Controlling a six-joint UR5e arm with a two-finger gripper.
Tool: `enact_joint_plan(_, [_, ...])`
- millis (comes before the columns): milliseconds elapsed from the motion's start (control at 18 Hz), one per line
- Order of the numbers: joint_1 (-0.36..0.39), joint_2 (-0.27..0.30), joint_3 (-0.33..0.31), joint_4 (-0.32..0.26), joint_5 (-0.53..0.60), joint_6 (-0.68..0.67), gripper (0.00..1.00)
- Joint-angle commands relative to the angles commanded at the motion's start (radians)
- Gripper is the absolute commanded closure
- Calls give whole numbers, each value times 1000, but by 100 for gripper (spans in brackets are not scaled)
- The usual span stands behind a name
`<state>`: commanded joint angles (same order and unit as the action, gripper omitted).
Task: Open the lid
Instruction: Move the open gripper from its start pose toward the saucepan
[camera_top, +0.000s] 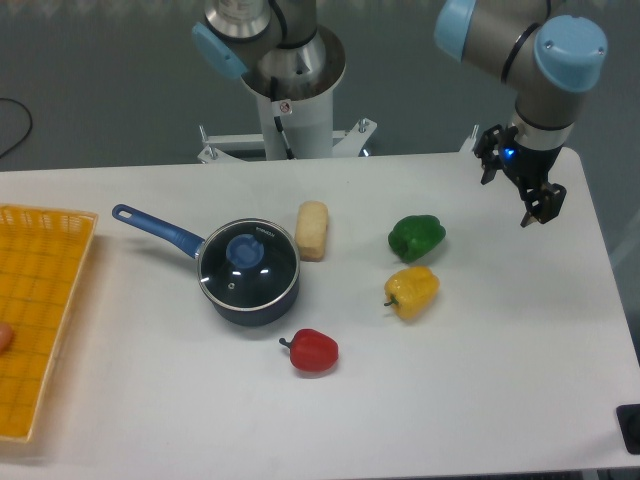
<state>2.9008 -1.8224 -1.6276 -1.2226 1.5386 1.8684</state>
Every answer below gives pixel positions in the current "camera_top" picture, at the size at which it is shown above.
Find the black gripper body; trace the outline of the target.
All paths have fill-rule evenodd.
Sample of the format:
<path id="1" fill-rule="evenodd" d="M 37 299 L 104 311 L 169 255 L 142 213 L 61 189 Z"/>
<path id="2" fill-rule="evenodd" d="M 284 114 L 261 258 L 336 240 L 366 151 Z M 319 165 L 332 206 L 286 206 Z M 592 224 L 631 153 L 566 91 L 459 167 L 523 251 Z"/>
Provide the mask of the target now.
<path id="1" fill-rule="evenodd" d="M 505 130 L 500 134 L 498 154 L 501 169 L 519 193 L 533 194 L 561 188 L 561 185 L 549 182 L 549 172 L 561 151 L 561 146 L 549 150 L 531 149 L 515 139 L 516 133 L 516 130 Z"/>

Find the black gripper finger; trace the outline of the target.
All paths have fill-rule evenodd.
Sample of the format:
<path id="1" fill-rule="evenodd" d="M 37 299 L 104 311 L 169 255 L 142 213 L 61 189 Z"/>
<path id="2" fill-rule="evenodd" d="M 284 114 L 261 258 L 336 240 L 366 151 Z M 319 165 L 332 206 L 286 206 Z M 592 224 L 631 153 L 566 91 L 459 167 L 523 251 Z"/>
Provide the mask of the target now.
<path id="1" fill-rule="evenodd" d="M 555 219 L 562 208 L 567 190 L 560 184 L 544 182 L 539 189 L 521 192 L 526 212 L 520 225 L 525 228 L 533 223 L 546 224 Z"/>
<path id="2" fill-rule="evenodd" d="M 473 153 L 481 160 L 482 185 L 493 181 L 498 171 L 506 172 L 504 155 L 500 153 L 500 148 L 506 145 L 510 133 L 510 128 L 495 125 L 485 130 L 479 138 Z"/>

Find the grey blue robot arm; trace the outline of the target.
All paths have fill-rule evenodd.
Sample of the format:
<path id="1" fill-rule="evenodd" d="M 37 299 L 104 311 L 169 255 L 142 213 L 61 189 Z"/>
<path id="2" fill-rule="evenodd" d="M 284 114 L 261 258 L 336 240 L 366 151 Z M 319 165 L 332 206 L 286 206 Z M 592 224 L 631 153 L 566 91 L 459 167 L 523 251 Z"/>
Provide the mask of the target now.
<path id="1" fill-rule="evenodd" d="M 597 84 L 608 51 L 592 21 L 557 15 L 553 1 L 448 1 L 436 45 L 516 91 L 506 125 L 475 132 L 484 182 L 497 172 L 516 186 L 525 224 L 556 218 L 566 196 L 549 172 Z M 333 129 L 333 92 L 346 58 L 318 23 L 312 1 L 211 1 L 192 30 L 205 61 L 253 94 L 268 159 L 357 155 L 374 131 L 361 121 Z"/>

